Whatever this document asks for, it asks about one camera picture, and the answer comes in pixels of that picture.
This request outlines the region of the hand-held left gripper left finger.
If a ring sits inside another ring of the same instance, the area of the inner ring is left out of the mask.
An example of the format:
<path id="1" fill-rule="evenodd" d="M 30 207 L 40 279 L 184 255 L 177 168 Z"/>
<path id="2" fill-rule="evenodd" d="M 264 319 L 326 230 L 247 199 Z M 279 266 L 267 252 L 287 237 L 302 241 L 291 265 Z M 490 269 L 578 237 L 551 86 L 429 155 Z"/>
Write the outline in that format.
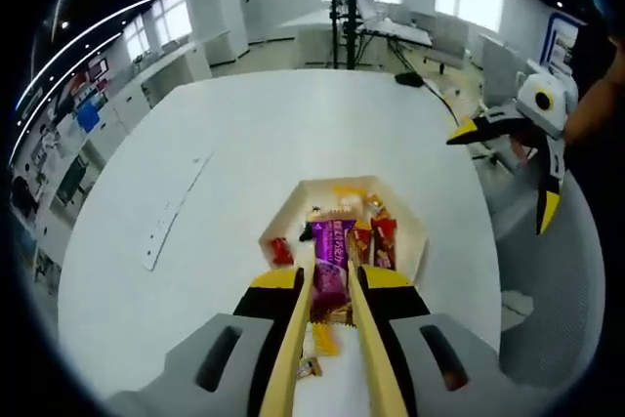
<path id="1" fill-rule="evenodd" d="M 165 355 L 160 375 L 110 397 L 108 414 L 258 416 L 305 278 L 302 268 L 256 277 L 233 313 L 215 314 Z"/>

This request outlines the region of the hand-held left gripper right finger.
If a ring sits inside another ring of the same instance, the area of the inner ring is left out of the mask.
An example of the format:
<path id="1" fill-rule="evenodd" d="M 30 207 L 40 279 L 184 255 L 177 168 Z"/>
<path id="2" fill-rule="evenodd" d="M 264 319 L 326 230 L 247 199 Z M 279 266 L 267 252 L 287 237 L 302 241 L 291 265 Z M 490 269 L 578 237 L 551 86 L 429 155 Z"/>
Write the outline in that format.
<path id="1" fill-rule="evenodd" d="M 520 385 L 496 352 L 446 314 L 428 313 L 397 271 L 356 270 L 356 328 L 374 416 L 547 416 L 550 391 Z"/>

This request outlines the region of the person's right hand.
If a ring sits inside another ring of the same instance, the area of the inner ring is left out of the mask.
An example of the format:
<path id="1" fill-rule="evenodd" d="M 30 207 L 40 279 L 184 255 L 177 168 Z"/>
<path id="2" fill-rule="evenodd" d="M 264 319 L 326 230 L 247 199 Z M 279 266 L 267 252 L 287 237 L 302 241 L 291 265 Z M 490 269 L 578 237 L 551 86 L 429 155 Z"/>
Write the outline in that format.
<path id="1" fill-rule="evenodd" d="M 513 153 L 520 162 L 526 163 L 536 152 L 536 139 L 533 131 L 517 132 L 510 135 Z"/>

